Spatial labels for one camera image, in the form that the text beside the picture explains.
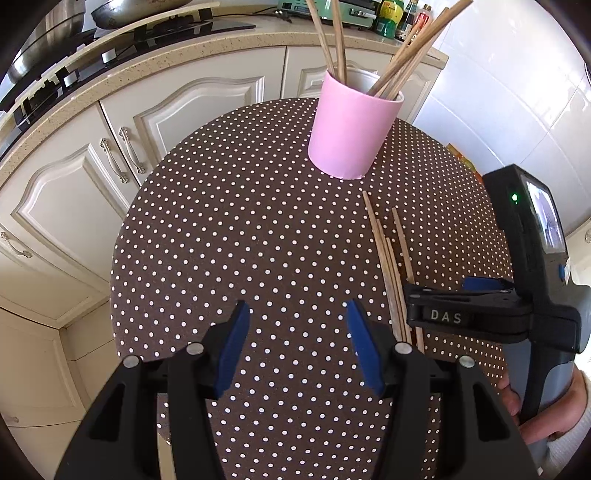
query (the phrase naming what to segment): pink cup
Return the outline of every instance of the pink cup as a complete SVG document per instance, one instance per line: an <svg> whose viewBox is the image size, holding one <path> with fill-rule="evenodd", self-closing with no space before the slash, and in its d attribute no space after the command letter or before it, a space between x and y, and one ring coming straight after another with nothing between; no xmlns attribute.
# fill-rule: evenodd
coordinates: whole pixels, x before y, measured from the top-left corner
<svg viewBox="0 0 591 480"><path fill-rule="evenodd" d="M349 68L345 86L326 73L308 145L324 173L358 180L371 168L404 101L402 93L394 101L366 95L378 78Z"/></svg>

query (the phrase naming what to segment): white sleeve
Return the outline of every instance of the white sleeve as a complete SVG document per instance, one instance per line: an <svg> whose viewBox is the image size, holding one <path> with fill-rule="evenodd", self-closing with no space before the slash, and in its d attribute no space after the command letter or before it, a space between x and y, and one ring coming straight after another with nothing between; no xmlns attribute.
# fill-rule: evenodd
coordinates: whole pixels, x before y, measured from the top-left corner
<svg viewBox="0 0 591 480"><path fill-rule="evenodd" d="M570 462L591 428L591 380L583 373L587 386L587 408L579 422L557 440L548 442L548 453L542 465L542 478L553 480Z"/></svg>

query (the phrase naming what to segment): cup rim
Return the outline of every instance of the cup rim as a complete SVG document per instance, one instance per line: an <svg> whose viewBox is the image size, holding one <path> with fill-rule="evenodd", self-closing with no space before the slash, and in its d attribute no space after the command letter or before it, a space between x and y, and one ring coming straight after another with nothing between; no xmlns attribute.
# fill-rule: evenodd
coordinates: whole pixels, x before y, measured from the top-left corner
<svg viewBox="0 0 591 480"><path fill-rule="evenodd" d="M370 75L376 77L376 81L377 81L377 79L379 79L379 75L377 73L369 72L367 70L359 69L357 67L347 67L347 72L363 72L363 73L370 74ZM404 94L402 92L398 92L398 96L394 100L386 100L385 98L379 98L379 97L374 97L372 95L368 95L367 93L360 92L359 90L355 90L354 88L351 88L348 85L340 83L336 78L334 78L330 74L330 72L328 70L326 70L326 76L330 77L330 79L333 82L336 82L337 84L339 84L341 88L346 88L347 90L354 92L356 95L363 95L364 97L371 99L369 101L372 101L372 102L403 103L403 101L404 101Z"/></svg>

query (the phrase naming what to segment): polka dot tablecloth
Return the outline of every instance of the polka dot tablecloth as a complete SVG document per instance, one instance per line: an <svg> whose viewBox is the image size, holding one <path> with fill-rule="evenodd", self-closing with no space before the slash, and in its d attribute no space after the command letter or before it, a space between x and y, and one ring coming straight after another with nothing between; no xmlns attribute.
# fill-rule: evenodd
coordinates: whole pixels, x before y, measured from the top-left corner
<svg viewBox="0 0 591 480"><path fill-rule="evenodd" d="M362 180L331 178L306 157L316 104L260 103L197 130L144 182L115 246L121 356L170 356L237 300L252 308L233 386L208 406L227 478L371 477L390 403L364 386L343 318L356 297L371 319L389 321L363 190L392 238L398 209L420 284L456 289L466 275L511 275L488 195L445 148L396 121ZM472 355L493 383L502 373L494 344L434 332L425 341L434 358ZM425 479L435 474L438 400ZM167 407L162 398L166 439Z"/></svg>

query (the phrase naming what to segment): gas stove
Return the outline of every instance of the gas stove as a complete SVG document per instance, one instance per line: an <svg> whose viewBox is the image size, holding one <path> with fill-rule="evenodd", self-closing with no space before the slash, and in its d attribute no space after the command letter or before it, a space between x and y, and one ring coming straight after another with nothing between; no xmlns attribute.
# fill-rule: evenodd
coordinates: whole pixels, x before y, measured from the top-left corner
<svg viewBox="0 0 591 480"><path fill-rule="evenodd" d="M255 28L253 24L234 20L214 19L207 11L200 11L200 21L195 21L192 15L172 17L161 23L146 25L133 31L123 33L117 37L116 47L98 53L90 59L85 59L84 65L75 69L62 68L55 73L56 81L48 80L30 98L24 99L14 110L13 116L16 127L0 144L0 160L11 146L31 126L65 96L75 92L91 80L97 78L110 69L150 51L178 43L192 38L204 37L216 33ZM47 58L43 64L35 66L0 100L0 110L8 112L19 95L27 90L32 82L41 78L43 73L64 57L73 54L82 45L89 45L100 38L96 29L82 32L70 39L59 51Z"/></svg>

